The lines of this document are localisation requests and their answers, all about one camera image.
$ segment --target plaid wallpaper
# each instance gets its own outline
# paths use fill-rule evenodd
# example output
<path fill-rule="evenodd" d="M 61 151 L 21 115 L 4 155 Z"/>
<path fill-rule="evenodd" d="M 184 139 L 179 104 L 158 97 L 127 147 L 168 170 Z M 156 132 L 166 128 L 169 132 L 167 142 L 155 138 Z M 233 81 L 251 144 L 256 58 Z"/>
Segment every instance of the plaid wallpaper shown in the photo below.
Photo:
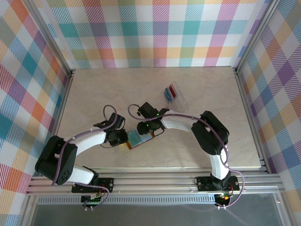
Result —
<path fill-rule="evenodd" d="M 272 0 L 265 0 L 265 1 L 264 1 L 264 4 L 262 5 L 262 7 L 261 7 L 261 9 L 260 9 L 260 11 L 259 11 L 259 14 L 258 14 L 258 16 L 256 17 L 256 20 L 255 20 L 255 22 L 254 22 L 254 24 L 253 24 L 253 26 L 252 26 L 252 28 L 251 28 L 251 30 L 250 30 L 250 32 L 249 32 L 249 34 L 248 34 L 246 40 L 245 40 L 245 42 L 244 42 L 244 45 L 243 45 L 243 47 L 241 48 L 241 50 L 240 50 L 240 52 L 239 52 L 239 55 L 238 55 L 238 57 L 237 57 L 237 59 L 236 59 L 234 65 L 232 65 L 234 68 L 237 68 L 237 66 L 238 66 L 238 64 L 239 64 L 239 62 L 240 62 L 242 56 L 243 56 L 244 53 L 245 53 L 246 47 L 249 45 L 249 43 L 250 43 L 250 41 L 251 41 L 251 38 L 252 38 L 253 34 L 255 33 L 255 31 L 256 31 L 256 29 L 257 29 L 259 23 L 260 23 L 260 20 L 261 20 L 262 16 L 264 15 L 264 13 L 265 13 L 267 7 L 269 6 L 269 3 L 270 3 L 270 2 L 272 2 Z"/>
<path fill-rule="evenodd" d="M 263 2 L 35 0 L 71 68 L 229 66 Z"/>
<path fill-rule="evenodd" d="M 282 0 L 242 80 L 272 171 L 301 225 L 301 0 Z"/>
<path fill-rule="evenodd" d="M 22 0 L 0 5 L 0 226 L 14 226 L 67 76 Z"/>

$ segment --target plastic container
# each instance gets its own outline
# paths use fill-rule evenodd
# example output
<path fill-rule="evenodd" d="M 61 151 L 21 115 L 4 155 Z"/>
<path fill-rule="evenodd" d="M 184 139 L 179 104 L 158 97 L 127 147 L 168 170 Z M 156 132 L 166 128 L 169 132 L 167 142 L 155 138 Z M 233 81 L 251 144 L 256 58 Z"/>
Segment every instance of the plastic container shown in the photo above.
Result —
<path fill-rule="evenodd" d="M 188 109 L 188 104 L 175 81 L 165 88 L 162 95 L 166 108 L 179 113 L 184 113 Z"/>

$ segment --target purple cable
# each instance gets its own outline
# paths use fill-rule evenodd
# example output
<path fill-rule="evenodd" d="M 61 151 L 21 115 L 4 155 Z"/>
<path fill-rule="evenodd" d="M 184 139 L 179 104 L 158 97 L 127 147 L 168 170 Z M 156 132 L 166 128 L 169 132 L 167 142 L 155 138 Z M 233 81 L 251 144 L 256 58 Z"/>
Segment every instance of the purple cable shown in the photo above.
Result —
<path fill-rule="evenodd" d="M 202 119 L 199 119 L 199 118 L 197 118 L 197 117 L 195 117 L 195 116 L 184 115 L 184 114 L 164 114 L 164 115 L 159 115 L 159 116 L 156 116 L 156 117 L 153 117 L 153 118 L 150 118 L 150 119 L 140 119 L 140 118 L 137 118 L 137 117 L 135 117 L 134 115 L 132 115 L 132 113 L 130 112 L 130 107 L 131 107 L 131 106 L 136 106 L 136 107 L 138 107 L 138 108 L 140 108 L 140 106 L 139 106 L 139 105 L 136 105 L 136 104 L 131 104 L 131 105 L 129 105 L 128 108 L 127 108 L 127 111 L 128 111 L 128 113 L 129 113 L 129 115 L 130 115 L 132 118 L 137 119 L 137 120 L 140 120 L 140 121 L 151 121 L 151 120 L 154 120 L 154 119 L 157 119 L 157 118 L 162 118 L 162 117 L 167 117 L 167 116 L 178 116 L 178 117 L 184 117 L 184 118 L 189 118 L 189 119 L 195 119 L 195 120 L 198 120 L 198 121 L 200 121 L 201 123 L 205 124 L 205 125 L 213 132 L 213 134 L 216 136 L 216 138 L 218 139 L 218 141 L 221 143 L 222 147 L 224 148 L 224 150 L 225 150 L 225 152 L 226 152 L 227 159 L 226 159 L 225 162 L 223 162 L 223 165 L 224 165 L 224 167 L 229 168 L 229 166 L 226 165 L 226 164 L 228 163 L 228 161 L 229 161 L 229 153 L 228 153 L 228 149 L 226 148 L 226 145 L 223 143 L 222 139 L 221 139 L 220 136 L 217 134 L 217 132 L 216 132 L 216 131 L 215 131 L 215 130 L 214 130 L 214 129 L 206 122 L 206 121 L 204 121 L 204 120 L 202 120 Z M 242 192 L 243 192 L 243 190 L 244 190 L 244 187 L 245 187 L 245 178 L 244 178 L 244 175 L 243 175 L 241 172 L 239 172 L 239 171 L 237 171 L 237 170 L 230 169 L 230 168 L 229 168 L 229 171 L 240 174 L 241 177 L 242 177 L 242 180 L 243 180 L 243 185 L 242 185 L 242 188 L 241 188 L 241 190 L 240 190 L 240 192 L 239 192 L 239 194 L 238 194 L 238 197 L 237 197 L 231 204 L 227 205 L 226 207 L 232 206 L 233 204 L 235 204 L 235 203 L 239 200 L 239 198 L 240 198 L 240 196 L 241 196 L 241 194 L 242 194 Z"/>
<path fill-rule="evenodd" d="M 105 116 L 105 107 L 103 108 L 103 117 L 104 117 L 104 119 L 107 121 L 108 119 L 107 119 L 107 117 Z"/>
<path fill-rule="evenodd" d="M 106 187 L 102 187 L 102 186 L 95 186 L 95 185 L 85 185 L 85 184 L 82 184 L 82 183 L 76 183 L 77 185 L 81 185 L 81 186 L 85 186 L 85 187 L 94 187 L 94 188 L 100 188 L 100 189 L 104 189 L 104 190 L 106 190 L 106 192 L 107 192 L 107 196 L 105 197 L 105 199 L 104 200 L 102 200 L 99 204 L 97 204 L 96 206 L 94 206 L 92 209 L 95 209 L 95 208 L 97 208 L 97 207 L 99 207 L 99 206 L 101 206 L 107 199 L 108 199 L 108 197 L 109 197 L 109 193 L 110 193 L 110 191 L 109 191 L 109 189 L 108 188 L 106 188 Z M 87 206 L 86 206 L 86 203 L 87 203 L 87 201 L 85 201 L 84 202 L 84 207 L 85 208 L 87 208 Z"/>
<path fill-rule="evenodd" d="M 114 118 L 114 121 L 112 122 L 111 125 L 107 126 L 107 127 L 104 127 L 102 129 L 95 129 L 95 130 L 89 130 L 89 131 L 85 131 L 85 132 L 82 132 L 82 133 L 79 133 L 78 135 L 75 135 L 74 137 L 71 137 L 69 140 L 67 140 L 65 142 L 65 144 L 63 145 L 62 149 L 61 149 L 61 152 L 60 152 L 60 157 L 58 158 L 58 163 L 57 163 L 57 169 L 56 169 L 56 173 L 55 173 L 55 178 L 53 179 L 53 182 L 52 182 L 52 186 L 55 185 L 55 182 L 57 181 L 57 178 L 58 178 L 58 175 L 60 173 L 60 170 L 61 170 L 61 164 L 62 164 L 62 158 L 63 158 L 63 153 L 64 153 L 64 150 L 65 150 L 65 147 L 73 140 L 83 136 L 83 135 L 86 135 L 86 134 L 89 134 L 89 133 L 94 133 L 94 132 L 101 132 L 101 131 L 104 131 L 105 129 L 108 129 L 110 128 L 111 126 L 113 126 L 117 120 L 117 111 L 115 109 L 115 107 L 113 107 L 112 105 L 106 105 L 103 107 L 103 113 L 104 113 L 104 110 L 106 107 L 111 107 L 113 108 L 114 112 L 115 112 L 115 118 Z"/>

